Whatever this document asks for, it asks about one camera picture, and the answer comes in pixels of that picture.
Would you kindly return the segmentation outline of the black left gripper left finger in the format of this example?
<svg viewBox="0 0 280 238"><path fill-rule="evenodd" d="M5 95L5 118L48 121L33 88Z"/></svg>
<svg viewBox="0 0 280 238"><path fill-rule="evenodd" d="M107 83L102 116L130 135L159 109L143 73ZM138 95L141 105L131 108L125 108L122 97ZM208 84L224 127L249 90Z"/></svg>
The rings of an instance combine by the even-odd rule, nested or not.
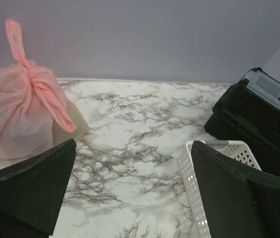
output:
<svg viewBox="0 0 280 238"><path fill-rule="evenodd" d="M53 235L75 157L70 139L0 169L0 238Z"/></svg>

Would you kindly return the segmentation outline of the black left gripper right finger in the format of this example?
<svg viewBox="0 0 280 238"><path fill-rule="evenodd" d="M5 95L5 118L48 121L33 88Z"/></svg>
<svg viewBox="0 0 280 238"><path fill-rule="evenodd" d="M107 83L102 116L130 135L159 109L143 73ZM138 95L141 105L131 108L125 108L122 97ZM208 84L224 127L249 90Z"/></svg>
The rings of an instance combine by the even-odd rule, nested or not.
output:
<svg viewBox="0 0 280 238"><path fill-rule="evenodd" d="M280 238L280 177L242 141L194 141L194 172L213 238Z"/></svg>

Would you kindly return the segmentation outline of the pink plastic bag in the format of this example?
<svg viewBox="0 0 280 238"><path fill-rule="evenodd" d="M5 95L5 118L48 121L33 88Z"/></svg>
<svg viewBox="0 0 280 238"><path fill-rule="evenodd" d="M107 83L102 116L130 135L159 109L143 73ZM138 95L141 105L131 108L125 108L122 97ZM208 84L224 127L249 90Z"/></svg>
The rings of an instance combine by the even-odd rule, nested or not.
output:
<svg viewBox="0 0 280 238"><path fill-rule="evenodd" d="M0 69L0 159L35 156L87 133L54 72L26 58L21 26L8 19L5 29L15 62Z"/></svg>

